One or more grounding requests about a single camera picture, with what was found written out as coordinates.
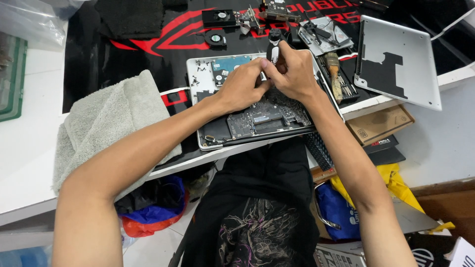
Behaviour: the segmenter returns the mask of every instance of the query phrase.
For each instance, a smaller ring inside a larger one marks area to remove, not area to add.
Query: hand
[[[221,89],[214,95],[217,103],[226,113],[243,110],[258,102],[262,95],[271,87],[270,81],[260,82],[260,73],[263,71],[258,57],[249,63],[239,66],[232,71]]]
[[[277,89],[302,103],[319,94],[321,89],[314,78],[312,53],[308,50],[294,50],[285,41],[279,42],[279,47],[282,56],[276,66],[267,59],[261,60],[264,72]]]

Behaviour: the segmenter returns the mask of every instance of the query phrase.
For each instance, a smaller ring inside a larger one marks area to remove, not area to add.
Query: brush
[[[325,62],[328,72],[332,76],[332,91],[335,97],[336,103],[340,103],[343,100],[342,86],[338,80],[338,70],[340,69],[340,61],[336,53],[325,54]]]

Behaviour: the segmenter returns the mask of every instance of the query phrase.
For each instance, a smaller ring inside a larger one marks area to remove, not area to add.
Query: gray towel
[[[99,90],[74,103],[60,125],[53,190],[79,165],[122,137],[170,117],[149,70]],[[181,154],[175,147],[161,162]],[[118,200],[142,185],[152,171],[124,190]]]

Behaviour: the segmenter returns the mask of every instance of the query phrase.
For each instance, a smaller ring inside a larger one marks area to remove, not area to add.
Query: open laptop
[[[186,62],[192,104],[213,95],[225,82],[227,76],[242,64],[257,57],[266,57],[265,53],[231,55],[226,57],[191,58]],[[325,79],[313,58],[313,73],[337,112],[342,117],[338,105],[330,93]],[[306,134],[315,131],[310,115],[303,105],[286,97],[275,87],[249,108],[217,118],[197,131],[198,145],[203,151],[222,147],[253,143],[285,136]]]
[[[428,33],[363,15],[358,50],[356,86],[442,111]]]

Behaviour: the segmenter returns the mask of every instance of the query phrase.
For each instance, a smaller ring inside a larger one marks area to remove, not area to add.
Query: red plastic bag
[[[168,220],[159,221],[151,224],[141,224],[127,217],[122,217],[122,225],[125,230],[125,233],[132,238],[143,238],[153,235],[156,231],[160,231],[167,228],[168,226],[177,222],[183,216],[189,198],[190,195],[188,194],[188,191],[185,191],[185,207],[183,208],[183,211],[179,215]]]

